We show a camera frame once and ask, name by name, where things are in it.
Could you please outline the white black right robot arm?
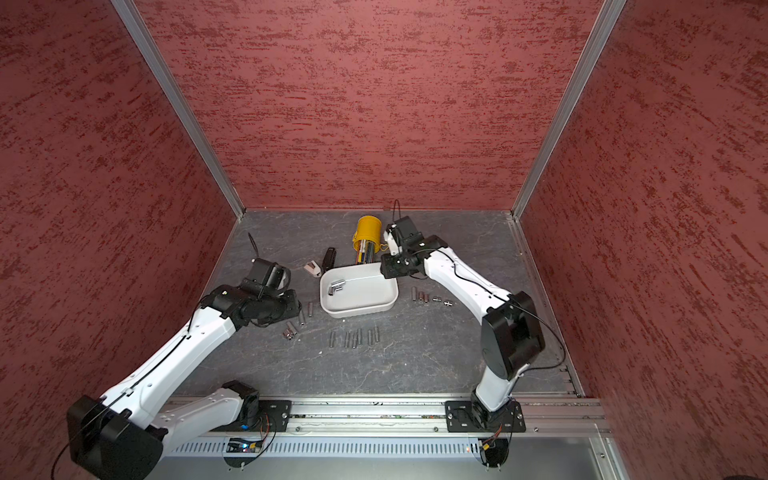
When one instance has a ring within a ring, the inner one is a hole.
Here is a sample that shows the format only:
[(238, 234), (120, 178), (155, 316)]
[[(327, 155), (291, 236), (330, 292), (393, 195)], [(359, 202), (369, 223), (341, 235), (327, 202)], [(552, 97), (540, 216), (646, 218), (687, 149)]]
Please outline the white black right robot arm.
[(502, 410), (520, 377), (545, 350), (541, 322), (530, 296), (513, 294), (486, 280), (436, 236), (398, 240), (384, 235), (387, 253), (381, 259), (386, 278), (421, 274), (442, 285), (477, 319), (485, 371), (472, 394), (479, 422)]

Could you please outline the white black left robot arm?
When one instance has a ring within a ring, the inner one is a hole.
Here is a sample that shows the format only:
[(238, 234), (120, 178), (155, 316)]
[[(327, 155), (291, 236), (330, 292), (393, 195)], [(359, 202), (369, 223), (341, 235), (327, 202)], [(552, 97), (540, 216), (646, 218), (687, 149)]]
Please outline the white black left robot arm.
[(83, 396), (67, 411), (64, 452), (98, 479), (144, 479), (168, 453), (220, 427), (262, 433), (271, 443), (286, 411), (259, 404), (258, 391), (229, 381), (212, 394), (164, 412), (178, 386), (239, 330), (300, 315), (292, 289), (221, 286), (149, 360), (99, 398)]

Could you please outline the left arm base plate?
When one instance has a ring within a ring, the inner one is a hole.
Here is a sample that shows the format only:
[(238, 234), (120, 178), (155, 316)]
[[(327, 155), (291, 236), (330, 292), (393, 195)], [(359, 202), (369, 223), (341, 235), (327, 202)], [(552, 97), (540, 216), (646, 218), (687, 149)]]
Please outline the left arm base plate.
[(244, 402), (236, 428), (240, 431), (285, 432), (293, 403), (290, 400), (247, 400)]

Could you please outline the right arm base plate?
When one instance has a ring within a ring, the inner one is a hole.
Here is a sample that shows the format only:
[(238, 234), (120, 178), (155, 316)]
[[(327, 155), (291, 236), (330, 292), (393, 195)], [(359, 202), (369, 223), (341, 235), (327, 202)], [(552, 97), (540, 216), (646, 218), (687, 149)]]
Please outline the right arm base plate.
[(508, 400), (494, 412), (479, 401), (444, 403), (447, 430), (451, 433), (524, 433), (527, 430), (519, 402)]

